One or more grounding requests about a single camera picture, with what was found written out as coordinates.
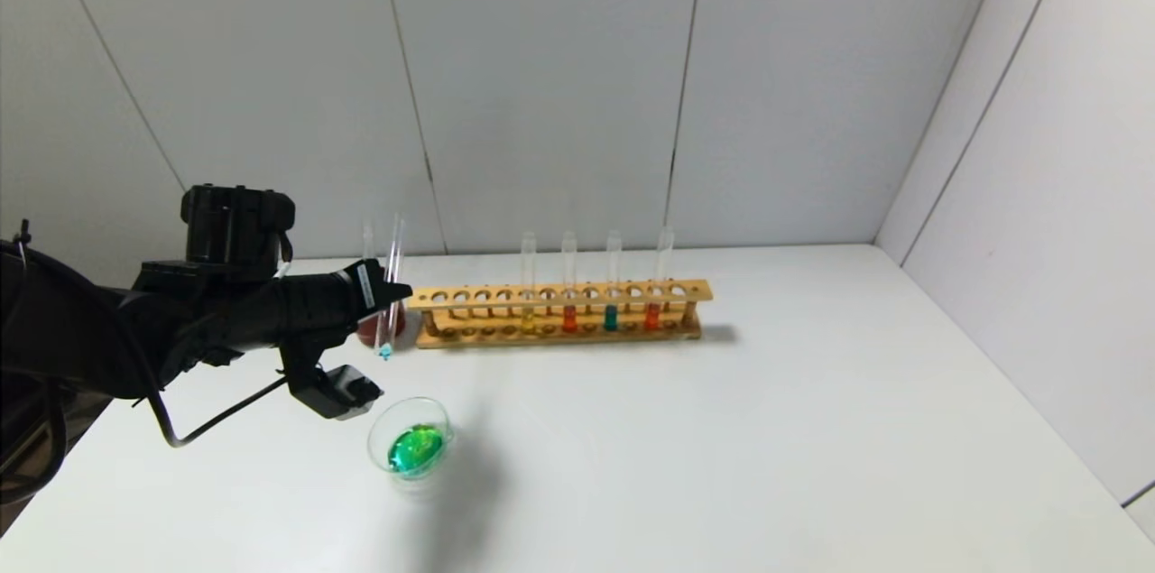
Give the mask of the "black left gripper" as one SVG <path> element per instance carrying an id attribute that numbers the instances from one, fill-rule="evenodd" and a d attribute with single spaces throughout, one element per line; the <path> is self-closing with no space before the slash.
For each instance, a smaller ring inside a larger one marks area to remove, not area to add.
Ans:
<path id="1" fill-rule="evenodd" d="M 278 293 L 286 305 L 286 329 L 357 330 L 364 319 L 413 293 L 405 282 L 383 280 L 385 273 L 378 260 L 368 259 L 337 271 L 289 274 L 281 278 Z"/>

